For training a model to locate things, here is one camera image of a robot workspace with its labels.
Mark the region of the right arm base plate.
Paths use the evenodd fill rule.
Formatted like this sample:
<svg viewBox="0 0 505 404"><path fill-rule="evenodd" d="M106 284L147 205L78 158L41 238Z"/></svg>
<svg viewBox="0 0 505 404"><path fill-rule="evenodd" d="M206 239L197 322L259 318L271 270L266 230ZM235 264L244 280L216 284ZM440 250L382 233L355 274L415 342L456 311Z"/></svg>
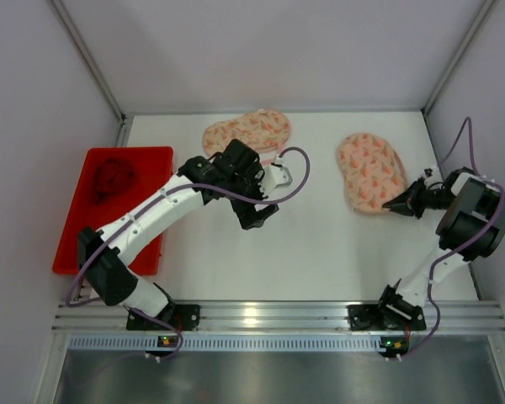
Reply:
<svg viewBox="0 0 505 404"><path fill-rule="evenodd" d="M417 306L402 311L393 305L355 304L348 306L351 331L424 331L423 310Z"/></svg>

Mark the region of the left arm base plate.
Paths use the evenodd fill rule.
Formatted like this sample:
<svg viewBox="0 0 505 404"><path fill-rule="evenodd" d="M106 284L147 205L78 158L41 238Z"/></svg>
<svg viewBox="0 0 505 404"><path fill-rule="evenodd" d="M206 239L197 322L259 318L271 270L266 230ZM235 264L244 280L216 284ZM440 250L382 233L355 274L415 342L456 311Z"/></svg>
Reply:
<svg viewBox="0 0 505 404"><path fill-rule="evenodd" d="M158 317L158 321L165 322L169 326L182 331L193 331L199 325L200 305L178 303L173 312L168 316ZM135 312L129 312L126 322L129 331L155 331L167 330L167 327L155 323Z"/></svg>

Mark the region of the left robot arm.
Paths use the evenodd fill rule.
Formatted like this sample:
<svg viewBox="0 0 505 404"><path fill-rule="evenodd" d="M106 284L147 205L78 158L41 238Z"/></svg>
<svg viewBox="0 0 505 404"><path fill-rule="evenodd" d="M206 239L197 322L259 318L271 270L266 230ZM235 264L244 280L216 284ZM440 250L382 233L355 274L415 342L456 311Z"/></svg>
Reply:
<svg viewBox="0 0 505 404"><path fill-rule="evenodd" d="M263 166L238 140L212 158L191 157L160 189L119 219L78 236L82 276L107 306L125 306L161 320L174 304L160 287L130 269L140 251L173 223L213 200L227 198L242 229L263 225L276 205L257 205L289 176L280 164Z"/></svg>

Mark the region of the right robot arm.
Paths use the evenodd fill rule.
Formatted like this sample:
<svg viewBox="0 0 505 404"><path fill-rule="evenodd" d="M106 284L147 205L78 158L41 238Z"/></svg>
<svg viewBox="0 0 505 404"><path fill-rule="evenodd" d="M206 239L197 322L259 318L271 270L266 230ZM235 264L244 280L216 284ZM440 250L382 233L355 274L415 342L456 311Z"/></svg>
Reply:
<svg viewBox="0 0 505 404"><path fill-rule="evenodd" d="M477 240L472 238L490 223L500 203L500 191L463 167L453 171L438 189L426 185L424 177L406 191L385 202L392 213L417 219L425 210L442 210L437 244L419 266L394 285L387 285L379 299L378 317L387 329L410 327L423 330L423 306L428 292L456 269L478 257L489 256L505 233L500 216Z"/></svg>

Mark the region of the dark red bra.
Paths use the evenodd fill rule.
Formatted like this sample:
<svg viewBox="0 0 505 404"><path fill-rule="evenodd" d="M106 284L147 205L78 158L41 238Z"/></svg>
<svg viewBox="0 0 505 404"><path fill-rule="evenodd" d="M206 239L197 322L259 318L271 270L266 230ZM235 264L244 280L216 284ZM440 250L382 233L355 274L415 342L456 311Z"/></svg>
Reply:
<svg viewBox="0 0 505 404"><path fill-rule="evenodd" d="M111 157L98 165L93 179L93 202L102 204L110 197L125 193L134 183L136 171L131 162Z"/></svg>

